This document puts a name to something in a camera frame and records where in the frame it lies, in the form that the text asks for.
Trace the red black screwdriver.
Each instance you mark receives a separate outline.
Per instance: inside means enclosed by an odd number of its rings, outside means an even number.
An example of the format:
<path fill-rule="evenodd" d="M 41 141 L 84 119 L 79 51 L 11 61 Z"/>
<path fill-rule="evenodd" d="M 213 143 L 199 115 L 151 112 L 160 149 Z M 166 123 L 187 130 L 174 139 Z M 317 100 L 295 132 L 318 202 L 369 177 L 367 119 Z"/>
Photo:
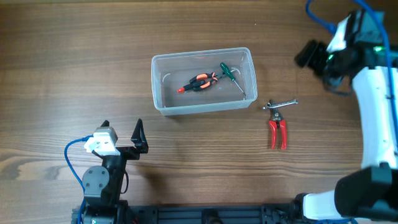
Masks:
<path fill-rule="evenodd" d="M 191 90 L 192 88 L 194 88 L 194 86 L 193 86 L 192 83 L 190 83 L 190 84 L 188 84 L 188 85 L 185 85 L 185 86 L 179 88 L 179 89 L 177 90 L 177 92 L 178 92 L 178 93 L 183 93 L 183 92 L 185 92 L 185 91 Z"/>

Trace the orange black needle-nose pliers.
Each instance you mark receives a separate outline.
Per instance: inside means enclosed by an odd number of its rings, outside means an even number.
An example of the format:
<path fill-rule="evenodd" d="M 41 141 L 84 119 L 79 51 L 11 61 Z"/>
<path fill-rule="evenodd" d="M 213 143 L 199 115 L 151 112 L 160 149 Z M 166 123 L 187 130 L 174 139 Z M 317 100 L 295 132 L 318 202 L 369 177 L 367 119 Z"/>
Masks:
<path fill-rule="evenodd" d="M 215 72 L 202 73 L 193 77 L 185 90 L 202 91 L 215 85 L 219 79 L 224 78 L 225 74 L 217 75 Z"/>

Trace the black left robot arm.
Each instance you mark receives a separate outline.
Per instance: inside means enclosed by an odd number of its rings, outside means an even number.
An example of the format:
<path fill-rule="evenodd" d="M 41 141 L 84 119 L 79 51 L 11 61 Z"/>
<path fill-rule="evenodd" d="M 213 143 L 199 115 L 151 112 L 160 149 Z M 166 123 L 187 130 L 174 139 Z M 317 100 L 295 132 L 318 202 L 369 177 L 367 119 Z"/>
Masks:
<path fill-rule="evenodd" d="M 85 139 L 87 152 L 101 159 L 100 166 L 90 167 L 82 177 L 83 202 L 76 214 L 75 223 L 138 223 L 138 216 L 130 209 L 128 202 L 120 196 L 127 192 L 129 177 L 126 164 L 140 159 L 148 153 L 149 146 L 144 134 L 143 122 L 137 120 L 131 136 L 133 146 L 116 146 L 118 136 L 104 121 L 92 136 Z"/>

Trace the green handled screwdriver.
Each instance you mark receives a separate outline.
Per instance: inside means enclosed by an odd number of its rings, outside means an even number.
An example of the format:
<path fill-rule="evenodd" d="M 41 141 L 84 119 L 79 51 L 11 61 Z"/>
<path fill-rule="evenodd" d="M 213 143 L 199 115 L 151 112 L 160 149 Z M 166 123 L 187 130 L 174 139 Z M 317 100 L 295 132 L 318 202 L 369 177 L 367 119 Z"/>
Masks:
<path fill-rule="evenodd" d="M 236 86 L 239 88 L 239 90 L 243 93 L 243 95 L 246 96 L 246 94 L 245 94 L 245 92 L 243 91 L 243 89 L 242 89 L 242 88 L 240 87 L 240 85 L 237 83 L 237 81 L 236 81 L 236 79 L 235 79 L 235 77 L 234 77 L 232 71 L 229 69 L 229 67 L 228 67 L 224 62 L 221 62 L 221 63 L 220 63 L 220 67 L 221 67 L 221 69 L 222 69 L 222 71 L 223 71 L 223 74 L 226 75 L 228 78 L 230 78 L 231 81 L 232 81 L 233 83 L 235 83 Z"/>

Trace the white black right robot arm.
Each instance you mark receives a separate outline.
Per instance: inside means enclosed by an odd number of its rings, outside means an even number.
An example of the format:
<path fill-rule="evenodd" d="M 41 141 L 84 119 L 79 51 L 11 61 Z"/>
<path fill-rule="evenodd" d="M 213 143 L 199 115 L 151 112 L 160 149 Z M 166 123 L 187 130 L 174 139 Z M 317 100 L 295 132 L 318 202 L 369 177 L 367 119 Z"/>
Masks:
<path fill-rule="evenodd" d="M 333 190 L 300 194 L 296 217 L 318 223 L 365 218 L 397 221 L 397 104 L 390 92 L 387 49 L 355 42 L 331 49 L 311 40 L 296 56 L 299 67 L 308 66 L 327 86 L 349 77 L 358 100 L 363 134 L 361 169 L 340 179 Z"/>

